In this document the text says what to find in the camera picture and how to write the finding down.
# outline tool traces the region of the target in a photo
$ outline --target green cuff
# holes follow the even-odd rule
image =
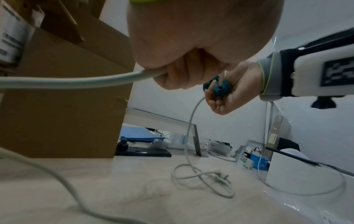
[[[155,1],[162,1],[162,0],[130,0],[130,3],[150,3]]]

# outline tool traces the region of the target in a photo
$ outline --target table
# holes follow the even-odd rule
[[[309,223],[270,199],[263,192],[266,186],[250,175],[252,171],[232,162],[190,156],[202,170],[221,169],[230,175],[236,192],[232,199],[215,195],[198,178],[180,181],[181,184],[173,182],[171,170],[186,160],[182,151],[170,152],[171,158],[120,156],[38,161],[68,178],[90,207],[108,214],[138,217],[156,224]],[[192,171],[183,167],[177,174],[188,175]],[[109,222],[80,213],[68,192],[47,174],[0,159],[0,223]]]

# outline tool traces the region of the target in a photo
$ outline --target blue folder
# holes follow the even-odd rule
[[[122,126],[121,133],[119,134],[119,139],[122,136],[125,137],[128,141],[133,142],[153,142],[155,139],[164,139],[163,137],[151,133],[146,128],[128,126]]]

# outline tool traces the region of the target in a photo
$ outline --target blue plug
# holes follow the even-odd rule
[[[223,97],[231,92],[232,88],[226,80],[224,80],[222,82],[222,86],[220,86],[220,87],[219,87],[219,76],[216,76],[213,80],[216,80],[216,85],[214,86],[214,95],[216,97]],[[207,88],[209,88],[209,86],[213,80],[203,84],[203,91],[205,91]]]

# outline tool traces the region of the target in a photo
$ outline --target hand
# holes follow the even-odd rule
[[[258,96],[263,90],[263,75],[257,62],[241,62],[232,71],[225,74],[232,91],[224,97],[214,96],[214,80],[205,90],[205,100],[211,110],[220,115],[226,115],[245,105]]]
[[[162,0],[129,4],[127,20],[136,62],[167,66],[155,78],[166,89],[187,89],[232,70],[271,39],[282,0]]]

